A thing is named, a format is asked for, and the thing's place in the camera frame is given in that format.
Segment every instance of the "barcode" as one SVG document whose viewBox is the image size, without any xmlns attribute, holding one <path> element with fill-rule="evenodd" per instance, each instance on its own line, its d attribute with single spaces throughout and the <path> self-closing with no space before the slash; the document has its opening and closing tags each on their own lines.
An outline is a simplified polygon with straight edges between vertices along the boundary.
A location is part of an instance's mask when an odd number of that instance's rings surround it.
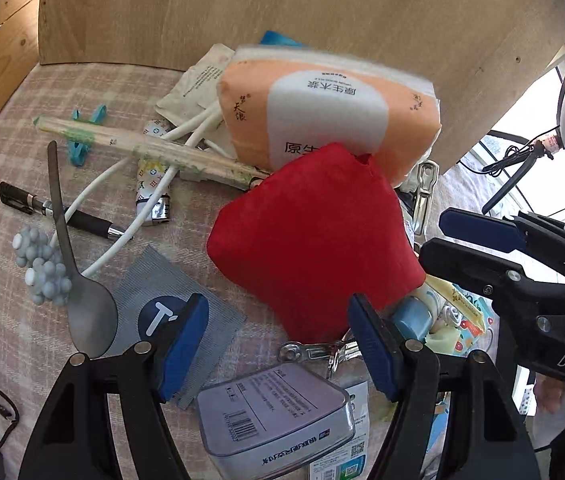
<svg viewBox="0 0 565 480">
<path fill-rule="evenodd" d="M 365 443 L 364 442 L 361 442 L 360 444 L 356 444 L 354 447 L 352 447 L 352 455 L 351 455 L 350 458 L 353 458 L 358 453 L 362 453 L 364 450 L 365 450 Z"/>
<path fill-rule="evenodd" d="M 256 436 L 258 430 L 251 421 L 245 410 L 239 412 L 225 413 L 225 423 L 234 442 L 240 442 L 246 438 Z"/>
</svg>

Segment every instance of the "red fabric object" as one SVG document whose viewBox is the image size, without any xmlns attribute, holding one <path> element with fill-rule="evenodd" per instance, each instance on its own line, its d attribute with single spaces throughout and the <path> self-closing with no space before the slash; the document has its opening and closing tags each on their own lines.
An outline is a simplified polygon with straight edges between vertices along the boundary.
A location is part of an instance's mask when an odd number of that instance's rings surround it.
<svg viewBox="0 0 565 480">
<path fill-rule="evenodd" d="M 306 344 L 345 334 L 352 294 L 381 310 L 425 280 L 396 193 L 373 157 L 357 159 L 338 143 L 224 206 L 207 253 Z"/>
</svg>

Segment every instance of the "blue circle logo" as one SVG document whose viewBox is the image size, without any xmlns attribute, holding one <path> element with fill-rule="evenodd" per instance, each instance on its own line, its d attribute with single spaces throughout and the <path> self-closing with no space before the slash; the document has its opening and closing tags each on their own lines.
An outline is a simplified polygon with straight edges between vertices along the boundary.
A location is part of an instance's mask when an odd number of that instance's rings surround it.
<svg viewBox="0 0 565 480">
<path fill-rule="evenodd" d="M 175 296 L 159 296 L 148 301 L 138 314 L 140 339 L 148 341 L 160 325 L 177 319 L 186 303 Z"/>
</svg>

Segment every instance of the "person's hand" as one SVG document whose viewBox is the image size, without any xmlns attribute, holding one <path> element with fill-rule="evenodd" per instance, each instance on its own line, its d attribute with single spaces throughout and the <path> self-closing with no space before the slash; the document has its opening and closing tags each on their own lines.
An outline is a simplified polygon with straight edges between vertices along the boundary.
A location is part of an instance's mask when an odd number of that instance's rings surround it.
<svg viewBox="0 0 565 480">
<path fill-rule="evenodd" d="M 558 413 L 560 410 L 560 400 L 565 392 L 565 383 L 540 374 L 536 375 L 536 377 L 536 384 L 533 387 L 536 404 L 545 412 Z"/>
</svg>

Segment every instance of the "white box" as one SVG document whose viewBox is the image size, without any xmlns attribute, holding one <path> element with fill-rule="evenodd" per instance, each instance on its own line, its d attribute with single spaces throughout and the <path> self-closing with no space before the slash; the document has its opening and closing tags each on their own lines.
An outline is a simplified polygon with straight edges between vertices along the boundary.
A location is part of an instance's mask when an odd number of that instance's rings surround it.
<svg viewBox="0 0 565 480">
<path fill-rule="evenodd" d="M 349 394 L 296 363 L 202 390 L 202 442 L 226 480 L 272 479 L 354 437 Z"/>
</svg>

